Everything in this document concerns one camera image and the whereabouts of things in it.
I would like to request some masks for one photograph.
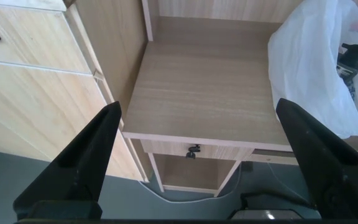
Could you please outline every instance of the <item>wooden shelf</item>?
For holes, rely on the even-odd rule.
[[[268,76],[267,43],[279,25],[160,17],[125,137],[291,151]],[[346,141],[358,149],[358,137]]]
[[[221,159],[186,159],[153,154],[160,184],[165,190],[209,193],[218,196],[240,162]]]

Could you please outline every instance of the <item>wooden desk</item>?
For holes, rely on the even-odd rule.
[[[123,133],[141,139],[161,190],[217,196],[240,161],[296,164],[274,112],[268,76],[267,43],[286,17],[188,18],[197,16],[170,11],[166,7],[177,5],[166,1],[144,4],[153,42]],[[358,150],[358,138],[346,141]],[[185,159],[195,144],[201,152],[195,160]]]

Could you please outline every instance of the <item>desk drawer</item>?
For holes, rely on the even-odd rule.
[[[195,144],[182,142],[163,142],[152,140],[141,140],[145,152],[154,154],[165,154],[172,156],[186,156],[189,147]],[[245,161],[252,154],[254,149],[244,147],[229,146],[207,146],[200,145],[200,152],[196,152],[196,158],[208,159],[229,159],[236,161]]]
[[[62,12],[0,6],[0,62],[91,73]]]

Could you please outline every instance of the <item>cabinet door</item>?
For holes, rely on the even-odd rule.
[[[5,125],[0,123],[0,152],[49,161],[43,152],[34,148]]]
[[[0,122],[49,158],[105,105],[92,76],[0,64]],[[111,164],[108,174],[142,180],[121,133],[117,135],[111,161],[124,166]]]

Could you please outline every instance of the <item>cable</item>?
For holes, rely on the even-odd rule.
[[[295,195],[297,195],[299,198],[302,198],[304,201],[307,202],[307,200],[305,198],[303,198],[300,194],[296,193],[294,190],[292,190],[291,188],[289,188],[289,186],[287,186],[286,184],[284,184],[274,173],[272,167],[270,166],[270,163],[267,163],[268,167],[270,168],[270,171],[272,171],[273,176],[276,178],[276,180],[282,185],[284,186],[287,190],[289,190],[290,192],[294,193]]]
[[[174,201],[170,201],[166,198],[163,198],[161,195],[155,193],[152,189],[150,189],[148,186],[146,186],[144,183],[140,182],[139,183],[141,184],[141,186],[143,186],[145,189],[147,189],[149,192],[153,193],[155,196],[157,196],[158,198],[160,198],[161,200],[164,200],[168,203],[196,203],[196,202],[204,202],[204,201],[207,201],[207,200],[215,200],[215,199],[221,199],[221,198],[224,198],[224,197],[227,197],[228,195],[232,194],[238,187],[239,183],[240,183],[240,180],[241,180],[241,163],[240,163],[240,166],[239,166],[239,177],[237,179],[237,183],[236,183],[236,186],[233,188],[233,190],[231,190],[229,193],[223,195],[223,196],[220,196],[220,197],[210,197],[210,198],[203,198],[203,199],[199,199],[199,200],[191,200],[191,201],[183,201],[183,202],[174,202]]]

